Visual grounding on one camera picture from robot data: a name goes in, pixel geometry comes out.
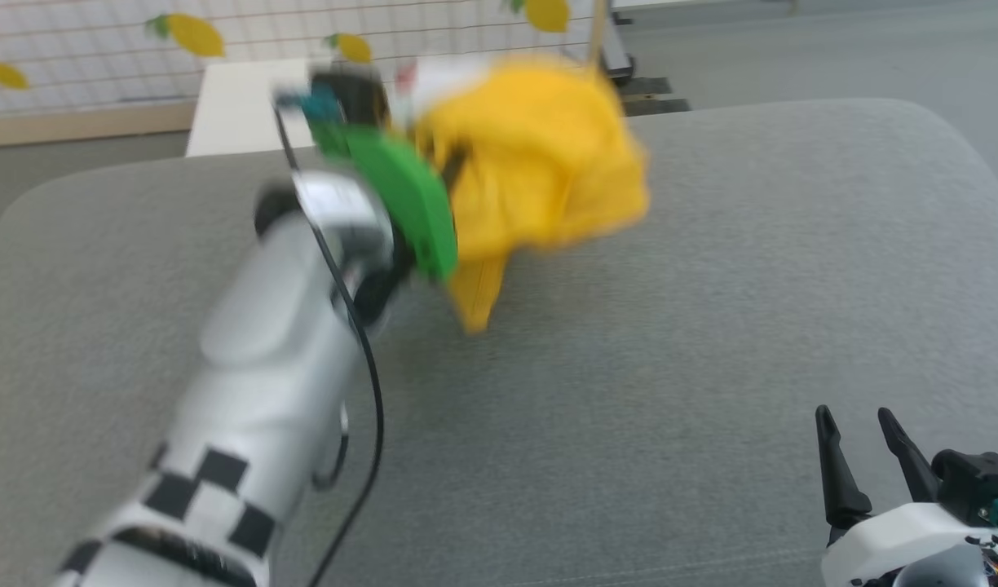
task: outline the black and white checkered pattern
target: black and white checkered pattern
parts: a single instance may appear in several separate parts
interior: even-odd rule
[[[163,445],[156,452],[152,460],[156,467],[161,463],[166,450]],[[193,477],[171,471],[160,471],[159,483],[148,497],[144,498],[144,505],[160,514],[183,521],[190,512],[192,504],[196,502],[197,494],[204,491],[205,486],[223,489],[241,499],[238,488],[248,469],[249,463],[243,458],[209,447]],[[268,544],[271,543],[276,521],[267,512],[248,501],[242,501],[242,505],[241,516],[236,520],[234,530],[227,539],[235,546],[240,546],[263,558]]]

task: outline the wooden baseboard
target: wooden baseboard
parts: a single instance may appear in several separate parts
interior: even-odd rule
[[[0,118],[0,146],[190,130],[194,105],[163,104]]]

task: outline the gray tabletop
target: gray tabletop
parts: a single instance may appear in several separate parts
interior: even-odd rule
[[[515,257],[465,338],[413,287],[378,341],[388,438],[333,585],[813,586],[813,410],[830,404],[877,510],[907,497],[890,406],[932,456],[998,450],[998,182],[894,101],[633,119],[651,213]],[[39,585],[131,490],[254,246],[276,153],[88,172],[0,222],[0,586]],[[301,584],[364,474],[287,528]]]

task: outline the green leaf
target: green leaf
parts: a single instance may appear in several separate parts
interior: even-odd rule
[[[166,21],[166,15],[155,19],[155,33],[159,38],[170,38],[170,23]]]
[[[147,34],[153,34],[158,38],[170,38],[170,22],[167,21],[166,17],[168,15],[158,15],[156,18],[150,19],[144,22],[144,32]]]

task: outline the black cable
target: black cable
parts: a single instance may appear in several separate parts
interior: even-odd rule
[[[285,133],[285,123],[282,121],[282,114],[277,107],[275,107],[275,119],[278,121],[278,134],[280,140],[282,140],[282,149],[285,152],[285,159],[289,163],[289,167],[293,170],[294,175],[300,174],[300,166],[297,163],[297,157],[293,150],[293,145],[289,143],[289,137]],[[361,512],[362,506],[369,499],[369,494],[372,493],[372,487],[376,484],[376,477],[379,476],[379,464],[383,457],[383,391],[379,384],[379,372],[376,370],[376,357],[372,353],[372,345],[369,343],[369,336],[365,333],[364,326],[361,324],[361,319],[357,315],[357,311],[354,308],[354,300],[351,298],[351,293],[347,290],[347,283],[343,281],[342,272],[339,271],[338,265],[336,265],[336,260],[333,259],[332,253],[329,250],[329,245],[325,241],[325,235],[321,234],[321,230],[311,224],[311,231],[314,233],[314,241],[317,242],[317,248],[321,250],[321,257],[325,258],[325,264],[328,265],[329,272],[332,274],[332,282],[336,284],[336,290],[339,291],[339,297],[343,300],[343,305],[347,306],[347,315],[350,316],[351,326],[354,328],[354,334],[357,335],[358,342],[361,343],[361,350],[365,355],[365,364],[369,367],[369,380],[372,382],[372,393],[373,393],[373,403],[376,404],[376,443],[373,446],[372,455],[372,465],[369,467],[369,476],[366,477],[364,486],[361,486],[361,491],[358,493],[358,497],[354,500],[354,505],[351,505],[347,516],[343,518],[342,523],[339,524],[339,530],[336,531],[336,535],[333,536],[332,542],[329,543],[328,549],[325,551],[319,563],[317,563],[317,569],[314,569],[314,575],[311,577],[309,582],[307,582],[307,587],[316,587],[320,583],[321,577],[325,575],[328,571],[329,565],[332,564],[333,558],[336,558],[336,553],[339,551],[340,544],[343,543],[343,539],[347,537],[347,533],[351,530],[354,525],[354,520],[358,517],[358,513]]]

